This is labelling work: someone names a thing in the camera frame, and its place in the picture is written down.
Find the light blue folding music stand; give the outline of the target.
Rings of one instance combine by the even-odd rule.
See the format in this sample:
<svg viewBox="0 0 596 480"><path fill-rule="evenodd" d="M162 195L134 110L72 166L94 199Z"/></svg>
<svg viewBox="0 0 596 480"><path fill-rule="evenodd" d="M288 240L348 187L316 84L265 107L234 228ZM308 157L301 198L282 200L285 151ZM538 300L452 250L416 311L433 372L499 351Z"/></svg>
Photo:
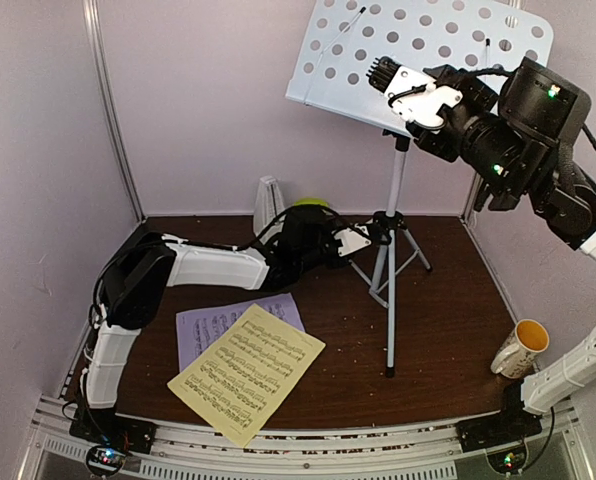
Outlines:
<svg viewBox="0 0 596 480"><path fill-rule="evenodd" d="M280 1L287 13L280 28L280 40L274 45L285 48L283 59L292 66L286 98L306 106L380 127L401 135L394 114L388 114L386 99L370 93L364 77L373 57L389 56L413 70L450 64L456 69L484 69L502 66L511 70L527 52L529 58L546 65L553 30L549 23L523 12L522 2L507 1ZM520 240L540 239L527 233L539 227L531 217L529 201L520 204L520 212L502 218L501 212L474 213L467 227L474 237L485 264L494 274L512 318L519 320L496 270L503 247L520 247ZM396 241L380 247L372 277L357 273L369 282L369 293L387 308L386 378L395 374L396 290L389 281L409 265L415 255L396 269ZM379 267L388 260L388 280L379 285Z"/></svg>

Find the yellow sheet music page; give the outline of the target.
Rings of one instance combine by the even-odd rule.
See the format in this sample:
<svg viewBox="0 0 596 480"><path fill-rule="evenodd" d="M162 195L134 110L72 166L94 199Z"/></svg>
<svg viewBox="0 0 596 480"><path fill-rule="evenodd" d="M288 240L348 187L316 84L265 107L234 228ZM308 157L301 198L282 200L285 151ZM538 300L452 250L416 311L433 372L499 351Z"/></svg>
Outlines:
<svg viewBox="0 0 596 480"><path fill-rule="evenodd" d="M167 387L245 448L324 348L318 338L254 304Z"/></svg>

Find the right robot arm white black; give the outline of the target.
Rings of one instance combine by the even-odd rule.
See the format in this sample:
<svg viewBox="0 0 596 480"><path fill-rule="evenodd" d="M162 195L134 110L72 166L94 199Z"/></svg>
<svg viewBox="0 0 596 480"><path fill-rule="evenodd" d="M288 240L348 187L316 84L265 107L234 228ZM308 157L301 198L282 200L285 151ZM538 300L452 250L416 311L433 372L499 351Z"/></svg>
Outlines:
<svg viewBox="0 0 596 480"><path fill-rule="evenodd" d="M422 150L447 161L461 158L484 184L479 205L514 209L523 195L565 244L596 261L596 182L573 159L591 99L564 77L525 57L508 72L427 67L437 88L462 95L442 105L439 137L408 125Z"/></svg>

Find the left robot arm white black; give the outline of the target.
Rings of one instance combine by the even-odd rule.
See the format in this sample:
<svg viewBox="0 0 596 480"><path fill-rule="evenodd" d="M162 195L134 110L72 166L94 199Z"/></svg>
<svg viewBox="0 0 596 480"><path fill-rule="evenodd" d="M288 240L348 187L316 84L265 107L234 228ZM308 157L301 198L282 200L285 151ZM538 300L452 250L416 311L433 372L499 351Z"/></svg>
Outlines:
<svg viewBox="0 0 596 480"><path fill-rule="evenodd" d="M119 380L135 336L155 318L165 290L178 285L276 292L320 266L340 268L369 246L391 242L379 220L352 223L333 209L305 204L278 214L242 245L193 242L137 228L103 268L93 289L89 367L81 375L78 412L101 444L115 442Z"/></svg>

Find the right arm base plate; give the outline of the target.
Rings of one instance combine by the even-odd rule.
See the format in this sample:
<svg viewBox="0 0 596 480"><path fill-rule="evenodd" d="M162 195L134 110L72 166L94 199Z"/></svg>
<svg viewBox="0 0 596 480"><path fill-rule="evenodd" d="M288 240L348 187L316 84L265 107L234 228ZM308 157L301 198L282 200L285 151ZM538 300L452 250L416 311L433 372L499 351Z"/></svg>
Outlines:
<svg viewBox="0 0 596 480"><path fill-rule="evenodd" d="M498 412L456 424L456 433L464 453L517 442L541 432L541 416L524 411Z"/></svg>

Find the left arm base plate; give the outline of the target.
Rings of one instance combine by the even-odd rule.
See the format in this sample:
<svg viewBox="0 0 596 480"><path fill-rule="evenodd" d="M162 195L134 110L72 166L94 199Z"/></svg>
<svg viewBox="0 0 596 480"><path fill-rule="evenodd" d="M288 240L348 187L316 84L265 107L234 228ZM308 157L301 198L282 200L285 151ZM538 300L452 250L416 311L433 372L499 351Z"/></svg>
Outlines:
<svg viewBox="0 0 596 480"><path fill-rule="evenodd" d="M115 416L101 428L103 432L88 416L83 416L71 423L69 434L91 443L113 447L123 453L149 454L157 430L155 423L122 416Z"/></svg>

